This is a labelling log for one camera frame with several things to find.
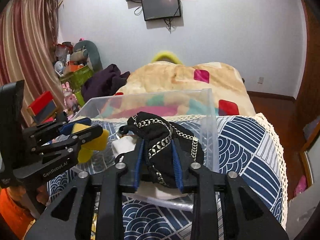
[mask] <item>transparent storage bin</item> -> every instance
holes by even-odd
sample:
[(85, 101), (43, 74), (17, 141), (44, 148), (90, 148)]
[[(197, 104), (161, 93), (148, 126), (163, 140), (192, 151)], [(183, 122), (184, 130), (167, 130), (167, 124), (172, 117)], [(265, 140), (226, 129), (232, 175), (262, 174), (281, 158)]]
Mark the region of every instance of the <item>transparent storage bin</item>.
[[(91, 160), (78, 164), (74, 171), (102, 172), (114, 164), (111, 143), (120, 126), (138, 112), (148, 112), (177, 122), (198, 137), (204, 151), (204, 165), (219, 172), (219, 146), (216, 115), (211, 89), (170, 91), (161, 93), (132, 94), (90, 99), (72, 120), (89, 117), (92, 124), (100, 124), (109, 130), (110, 136), (105, 150), (95, 151)], [(173, 200), (162, 200), (136, 194), (126, 196), (168, 208), (191, 211), (193, 195)]]

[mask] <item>white lace trim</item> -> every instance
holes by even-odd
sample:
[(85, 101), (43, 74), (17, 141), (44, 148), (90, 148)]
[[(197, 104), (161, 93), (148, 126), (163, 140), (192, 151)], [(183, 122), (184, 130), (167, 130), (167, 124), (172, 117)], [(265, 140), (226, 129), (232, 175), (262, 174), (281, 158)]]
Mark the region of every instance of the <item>white lace trim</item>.
[(282, 219), (281, 225), (285, 230), (285, 226), (287, 223), (287, 215), (288, 215), (288, 178), (287, 178), (287, 168), (283, 158), (283, 147), (280, 144), (279, 136), (275, 132), (273, 126), (268, 122), (265, 116), (262, 113), (256, 114), (252, 117), (256, 120), (270, 135), (273, 140), (273, 143), (276, 147), (276, 152), (278, 156), (278, 164), (281, 175), (281, 186), (282, 186)]
[[(86, 116), (78, 116), (76, 119), (72, 120), (79, 120), (82, 118), (85, 118)], [(185, 114), (185, 115), (175, 115), (175, 116), (162, 116), (163, 119), (167, 120), (168, 122), (178, 122), (178, 121), (189, 121), (194, 120), (198, 118), (207, 117), (207, 115), (203, 114)], [(105, 121), (105, 122), (127, 122), (128, 118), (114, 118), (114, 119), (108, 119), (108, 118), (91, 118), (91, 120), (97, 120), (97, 121)]]

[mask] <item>beige blanket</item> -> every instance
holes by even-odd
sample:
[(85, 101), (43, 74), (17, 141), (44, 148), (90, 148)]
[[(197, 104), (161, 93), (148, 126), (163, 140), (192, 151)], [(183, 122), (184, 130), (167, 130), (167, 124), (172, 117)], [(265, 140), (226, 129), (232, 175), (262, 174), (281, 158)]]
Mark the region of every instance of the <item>beige blanket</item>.
[[(194, 80), (195, 70), (206, 70), (209, 73), (209, 83)], [(216, 108), (219, 108), (219, 100), (223, 99), (236, 103), (240, 115), (255, 115), (239, 72), (234, 67), (220, 62), (193, 67), (165, 61), (150, 63), (131, 73), (127, 84), (118, 92), (127, 95), (205, 88), (212, 89)]]

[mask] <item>orange box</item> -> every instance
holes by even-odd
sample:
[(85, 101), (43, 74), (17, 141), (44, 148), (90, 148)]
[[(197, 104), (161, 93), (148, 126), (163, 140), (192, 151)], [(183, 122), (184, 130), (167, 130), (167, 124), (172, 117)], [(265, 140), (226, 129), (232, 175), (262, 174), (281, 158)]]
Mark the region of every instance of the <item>orange box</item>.
[(66, 75), (70, 72), (75, 72), (77, 70), (79, 70), (80, 68), (83, 68), (82, 65), (68, 65), (64, 70), (63, 70), (63, 74)]

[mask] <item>wave pattern fabric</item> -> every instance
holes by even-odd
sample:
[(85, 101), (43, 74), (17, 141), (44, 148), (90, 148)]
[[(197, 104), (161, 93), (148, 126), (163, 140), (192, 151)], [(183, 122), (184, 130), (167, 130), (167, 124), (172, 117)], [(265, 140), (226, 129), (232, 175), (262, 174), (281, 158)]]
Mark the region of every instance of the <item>wave pattern fabric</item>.
[[(190, 130), (197, 126), (192, 121), (182, 122), (181, 125)], [(282, 216), (286, 212), (283, 197), (286, 189), (281, 184), (283, 178), (279, 159), (270, 133), (255, 119), (243, 116), (217, 117), (217, 127), (220, 173), (239, 173), (276, 219), (283, 224)], [(75, 175), (72, 171), (67, 171), (48, 184), (52, 200)], [(219, 235), (222, 240), (223, 224), (219, 196), (216, 201)], [(163, 208), (123, 196), (125, 240), (189, 240), (192, 216), (191, 212)]]

